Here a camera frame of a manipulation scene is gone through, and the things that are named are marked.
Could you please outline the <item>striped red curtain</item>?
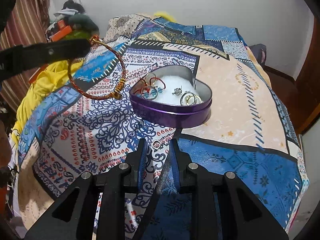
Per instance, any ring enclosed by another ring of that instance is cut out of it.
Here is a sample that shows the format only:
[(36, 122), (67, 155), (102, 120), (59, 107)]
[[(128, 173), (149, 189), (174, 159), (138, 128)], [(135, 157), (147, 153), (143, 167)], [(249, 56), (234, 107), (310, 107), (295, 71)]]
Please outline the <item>striped red curtain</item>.
[[(49, 0), (16, 0), (15, 7), (1, 34), (1, 50), (16, 45), (47, 42), (45, 30), (49, 25)], [(13, 111), (17, 111), (35, 73), (31, 69), (3, 82), (1, 96)]]

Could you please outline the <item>dark purple pillow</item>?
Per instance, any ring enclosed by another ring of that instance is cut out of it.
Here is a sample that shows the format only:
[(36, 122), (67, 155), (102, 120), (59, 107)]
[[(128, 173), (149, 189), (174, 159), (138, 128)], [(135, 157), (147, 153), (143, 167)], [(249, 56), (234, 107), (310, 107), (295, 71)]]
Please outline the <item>dark purple pillow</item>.
[(257, 60), (257, 62), (264, 67), (265, 66), (265, 62), (266, 62), (266, 58), (267, 58), (267, 48), (264, 44), (255, 44), (252, 46), (249, 46), (251, 52), (253, 53), (255, 59)]

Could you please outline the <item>purple heart-shaped tin box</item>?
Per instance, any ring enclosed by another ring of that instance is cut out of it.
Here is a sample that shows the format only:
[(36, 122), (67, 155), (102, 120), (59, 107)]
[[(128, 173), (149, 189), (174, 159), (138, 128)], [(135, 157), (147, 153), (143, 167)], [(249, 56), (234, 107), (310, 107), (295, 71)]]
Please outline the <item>purple heart-shaped tin box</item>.
[[(203, 103), (181, 106), (180, 96), (172, 95), (175, 88), (197, 94)], [(171, 65), (153, 70), (137, 81), (129, 92), (134, 112), (145, 120), (172, 128), (192, 128), (210, 116), (212, 90), (196, 79), (191, 69)]]

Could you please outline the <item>pile of clothes and boxes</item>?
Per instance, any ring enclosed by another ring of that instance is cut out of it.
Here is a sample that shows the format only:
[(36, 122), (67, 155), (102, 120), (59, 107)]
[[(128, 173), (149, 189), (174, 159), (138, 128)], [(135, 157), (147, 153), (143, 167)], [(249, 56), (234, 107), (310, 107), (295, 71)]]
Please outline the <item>pile of clothes and boxes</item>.
[(62, 9), (53, 13), (45, 31), (48, 42), (87, 39), (99, 34), (99, 27), (88, 16), (80, 0), (67, 0)]

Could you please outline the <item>yellow cloth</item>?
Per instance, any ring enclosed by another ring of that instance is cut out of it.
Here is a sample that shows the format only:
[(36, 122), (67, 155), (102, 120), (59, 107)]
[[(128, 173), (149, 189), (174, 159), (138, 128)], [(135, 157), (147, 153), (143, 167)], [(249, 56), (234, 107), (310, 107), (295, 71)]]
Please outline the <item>yellow cloth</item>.
[(11, 133), (15, 145), (18, 145), (22, 130), (32, 112), (51, 92), (65, 85), (68, 80), (67, 60), (54, 62), (40, 72), (17, 109), (16, 122)]

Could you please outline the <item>small silver charm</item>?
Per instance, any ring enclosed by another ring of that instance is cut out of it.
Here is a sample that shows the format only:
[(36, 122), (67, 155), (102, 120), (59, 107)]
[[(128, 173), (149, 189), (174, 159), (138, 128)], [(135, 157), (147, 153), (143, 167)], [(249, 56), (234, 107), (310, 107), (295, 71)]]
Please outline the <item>small silver charm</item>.
[(172, 95), (175, 95), (175, 96), (182, 95), (182, 88), (181, 87), (175, 88), (174, 91), (172, 92)]

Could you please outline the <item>blue patchwork bed blanket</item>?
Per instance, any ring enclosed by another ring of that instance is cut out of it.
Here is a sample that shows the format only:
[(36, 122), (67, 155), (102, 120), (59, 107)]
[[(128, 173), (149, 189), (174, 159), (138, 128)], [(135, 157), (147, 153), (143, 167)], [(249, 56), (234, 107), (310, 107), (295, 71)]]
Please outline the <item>blue patchwork bed blanket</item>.
[(303, 154), (236, 29), (133, 14), (83, 59), (20, 135), (26, 239), (288, 239)]

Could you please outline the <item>gold hoop earrings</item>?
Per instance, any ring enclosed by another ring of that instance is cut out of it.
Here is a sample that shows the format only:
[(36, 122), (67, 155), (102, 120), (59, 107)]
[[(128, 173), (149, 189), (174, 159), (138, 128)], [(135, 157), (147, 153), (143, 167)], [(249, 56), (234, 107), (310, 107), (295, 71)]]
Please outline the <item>gold hoop earrings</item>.
[(185, 92), (180, 98), (181, 106), (193, 106), (203, 103), (199, 95), (192, 92)]

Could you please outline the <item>brown wooden door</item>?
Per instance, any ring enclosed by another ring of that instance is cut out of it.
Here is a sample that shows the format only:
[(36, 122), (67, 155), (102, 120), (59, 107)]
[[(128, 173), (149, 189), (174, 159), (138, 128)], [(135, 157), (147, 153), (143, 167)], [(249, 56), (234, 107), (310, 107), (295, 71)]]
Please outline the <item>brown wooden door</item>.
[(284, 103), (296, 134), (303, 134), (319, 119), (319, 20), (314, 19), (308, 54), (296, 79), (264, 67), (272, 89)]

